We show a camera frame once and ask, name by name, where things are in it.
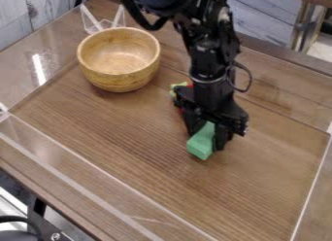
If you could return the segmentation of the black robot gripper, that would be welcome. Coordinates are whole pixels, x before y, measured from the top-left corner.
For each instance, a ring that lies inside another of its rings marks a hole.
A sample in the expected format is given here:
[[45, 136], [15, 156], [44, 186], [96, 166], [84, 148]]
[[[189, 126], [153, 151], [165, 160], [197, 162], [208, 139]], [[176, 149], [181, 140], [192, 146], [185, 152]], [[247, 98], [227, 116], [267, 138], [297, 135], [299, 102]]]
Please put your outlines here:
[[215, 81], [193, 82], [185, 92], [188, 99], [183, 119], [189, 135], [195, 135], [209, 121], [213, 127], [213, 150], [223, 151], [233, 134], [244, 136], [248, 129], [249, 114], [235, 100], [235, 76]]

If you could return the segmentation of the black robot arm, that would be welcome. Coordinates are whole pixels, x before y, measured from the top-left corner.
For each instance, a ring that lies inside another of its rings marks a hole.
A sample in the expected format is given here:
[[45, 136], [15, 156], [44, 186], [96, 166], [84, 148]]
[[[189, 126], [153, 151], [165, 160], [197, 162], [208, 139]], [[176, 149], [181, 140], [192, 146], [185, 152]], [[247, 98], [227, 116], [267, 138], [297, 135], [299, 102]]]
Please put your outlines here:
[[167, 23], [181, 36], [191, 58], [191, 86], [173, 89], [173, 104], [181, 110], [187, 131], [195, 135], [213, 124], [212, 148], [221, 151], [235, 135], [248, 129], [249, 114], [235, 101], [236, 61], [241, 42], [227, 0], [119, 0], [136, 23], [149, 31]]

